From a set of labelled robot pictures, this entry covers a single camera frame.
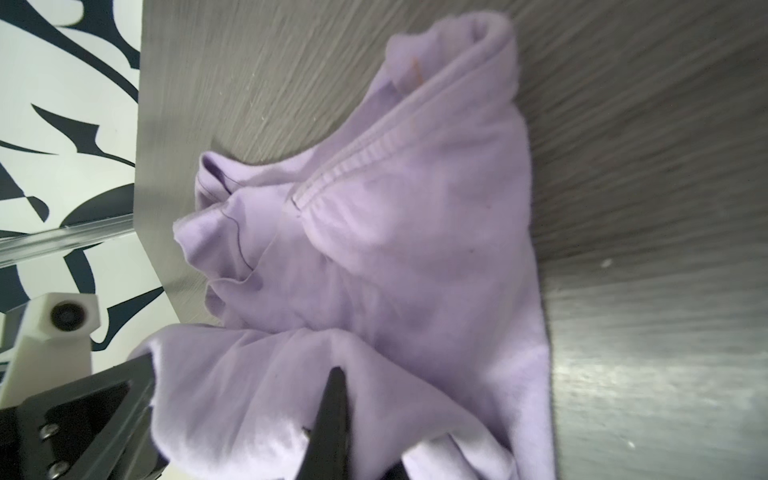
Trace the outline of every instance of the black and white patterned backdrop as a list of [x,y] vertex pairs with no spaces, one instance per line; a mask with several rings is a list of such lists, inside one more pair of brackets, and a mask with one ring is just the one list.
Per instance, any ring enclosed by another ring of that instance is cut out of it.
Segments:
[[141,0],[0,2],[0,238],[133,210]]
[[0,268],[0,285],[0,323],[5,312],[44,293],[96,293],[95,372],[122,363],[141,340],[178,322],[135,233]]

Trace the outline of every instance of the gray wooden table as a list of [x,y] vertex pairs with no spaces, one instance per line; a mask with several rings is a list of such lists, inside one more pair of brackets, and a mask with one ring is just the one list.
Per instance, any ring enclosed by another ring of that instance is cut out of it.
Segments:
[[518,29],[560,476],[768,478],[765,2],[145,0],[135,225],[179,317],[200,152],[321,140],[390,35],[474,8]]

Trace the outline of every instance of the lavender sweatshirt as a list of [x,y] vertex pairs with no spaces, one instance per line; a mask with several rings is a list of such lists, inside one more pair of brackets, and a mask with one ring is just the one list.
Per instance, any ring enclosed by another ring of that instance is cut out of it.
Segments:
[[223,328],[152,352],[157,447],[198,478],[292,478],[346,372],[351,478],[552,480],[531,157],[503,16],[396,35],[363,102],[278,164],[205,153],[174,232]]

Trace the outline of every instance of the crumpled cloth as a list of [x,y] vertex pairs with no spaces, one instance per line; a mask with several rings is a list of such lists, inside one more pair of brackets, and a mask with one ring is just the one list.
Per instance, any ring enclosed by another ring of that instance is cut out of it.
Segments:
[[329,371],[351,478],[554,478],[531,156],[504,16],[396,35],[363,102],[277,164],[208,152],[174,225],[223,328],[151,352],[152,435],[198,478],[292,478]]

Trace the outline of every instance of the screw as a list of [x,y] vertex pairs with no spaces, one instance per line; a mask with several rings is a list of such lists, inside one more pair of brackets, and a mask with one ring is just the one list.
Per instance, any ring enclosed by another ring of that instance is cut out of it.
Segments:
[[73,302],[62,302],[51,309],[51,323],[62,332],[74,332],[85,323],[85,309]]
[[48,468],[48,480],[56,480],[69,470],[69,464],[64,460],[56,462]]
[[40,440],[48,440],[58,433],[58,424],[48,423],[40,429]]

